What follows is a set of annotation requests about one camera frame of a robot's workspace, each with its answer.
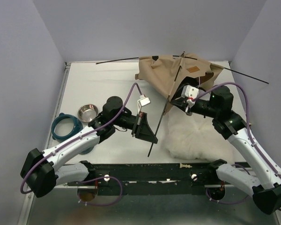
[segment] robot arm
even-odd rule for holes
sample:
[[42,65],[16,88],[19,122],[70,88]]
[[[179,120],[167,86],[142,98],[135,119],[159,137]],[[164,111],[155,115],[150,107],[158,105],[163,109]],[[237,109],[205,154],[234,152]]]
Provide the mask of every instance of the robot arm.
[[139,113],[134,116],[127,108],[110,123],[111,119],[119,113],[123,107],[123,101],[119,97],[110,97],[103,106],[102,112],[93,119],[80,133],[67,139],[63,143],[40,152],[31,150],[25,160],[21,171],[22,178],[29,172],[26,183],[36,197],[42,197],[49,193],[56,185],[83,181],[94,170],[87,162],[74,165],[64,165],[70,159],[95,145],[103,142],[115,133],[114,125],[130,129],[132,136],[151,143],[157,143],[147,122],[147,114],[141,112],[141,107],[150,103],[149,98],[141,96],[138,101]]
[[201,99],[194,101],[198,94],[197,88],[186,85],[183,87],[181,98],[172,100],[171,104],[187,115],[198,113],[213,118],[216,131],[241,153],[256,173],[256,177],[253,177],[227,163],[220,163],[215,168],[218,178],[251,196],[264,213],[273,213],[281,207],[281,168],[270,158],[255,137],[249,136],[245,121],[231,110],[233,95],[228,87],[221,86],[212,91],[209,101]]

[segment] tan fabric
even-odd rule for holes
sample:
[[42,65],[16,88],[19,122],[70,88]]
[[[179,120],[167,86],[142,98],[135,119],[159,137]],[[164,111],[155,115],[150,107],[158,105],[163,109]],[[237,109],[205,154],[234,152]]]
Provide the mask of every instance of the tan fabric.
[[[200,59],[192,53],[186,54],[185,57],[198,60],[185,57],[174,59],[172,55],[158,57],[156,61],[152,59],[152,56],[140,57],[140,72],[135,75],[135,79],[147,81],[164,97],[167,98],[170,95],[170,100],[186,77],[197,78],[197,80],[200,78],[200,87],[208,90],[213,87],[215,79],[223,70],[222,66]],[[179,66],[181,69],[174,82]],[[165,113],[171,107],[172,105],[168,104]]]

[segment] stainless steel bowl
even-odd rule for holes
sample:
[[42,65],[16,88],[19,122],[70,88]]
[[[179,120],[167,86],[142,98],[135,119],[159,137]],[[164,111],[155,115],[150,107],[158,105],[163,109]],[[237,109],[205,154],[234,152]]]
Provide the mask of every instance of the stainless steel bowl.
[[98,115],[98,108],[93,104],[87,104],[78,110],[78,118],[85,123],[89,123]]

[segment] white sheepskin rug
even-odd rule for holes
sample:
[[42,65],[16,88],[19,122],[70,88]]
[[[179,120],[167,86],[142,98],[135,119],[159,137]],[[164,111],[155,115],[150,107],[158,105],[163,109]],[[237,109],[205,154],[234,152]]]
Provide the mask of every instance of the white sheepskin rug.
[[165,116],[168,117],[168,130],[164,146],[172,157],[210,162],[223,159],[234,163],[234,147],[217,133],[212,126],[212,118],[194,113],[187,116],[176,107],[172,107]]

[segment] black rod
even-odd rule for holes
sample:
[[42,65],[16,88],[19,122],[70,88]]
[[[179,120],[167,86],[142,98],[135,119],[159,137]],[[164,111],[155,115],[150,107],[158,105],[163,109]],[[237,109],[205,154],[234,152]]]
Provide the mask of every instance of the black rod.
[[[173,55],[173,57],[184,57],[184,58],[187,58],[187,59],[198,60],[198,59],[196,59],[196,58],[187,57],[187,56],[181,56],[181,55]],[[110,61],[104,61],[104,62],[97,62],[96,64],[101,64],[101,63],[106,63],[106,62],[117,62],[117,61],[122,61],[122,60],[135,60],[135,59],[139,59],[139,57],[126,58],[126,59],[119,59],[119,60],[110,60]],[[238,71],[236,71],[236,70],[229,69],[229,68],[226,68],[226,67],[224,67],[224,69],[229,70],[229,71],[234,72],[234,73],[238,73],[238,74],[243,75],[243,76],[246,76],[246,77],[249,77],[249,78],[254,79],[254,80],[256,80],[256,81],[260,81],[260,82],[269,84],[269,82],[267,82],[267,81],[260,80],[260,79],[258,79],[258,78],[256,78],[256,77],[253,77],[253,76],[250,76],[250,75],[247,75],[247,74],[238,72]]]
[[[181,68],[182,68],[182,66],[179,66],[179,69],[178,69],[178,71],[177,71],[177,74],[176,74],[174,83],[175,83],[176,80],[177,80],[177,77],[178,77],[178,74],[179,74]],[[161,120],[163,119],[163,114],[164,114],[164,112],[165,112],[165,108],[167,107],[167,104],[168,104],[169,100],[170,100],[170,93],[169,93],[169,95],[168,95],[168,97],[167,97],[167,100],[165,101],[164,108],[163,108],[163,112],[161,113],[161,116],[160,116],[160,119],[159,119],[159,122],[158,122],[158,125],[157,125],[157,128],[156,128],[156,131],[155,131],[155,136],[157,135],[159,126],[160,126],[160,124],[161,124]],[[151,144],[151,147],[150,147],[150,150],[149,150],[149,153],[148,153],[148,157],[149,157],[150,154],[151,154],[152,148],[153,148],[153,143]]]

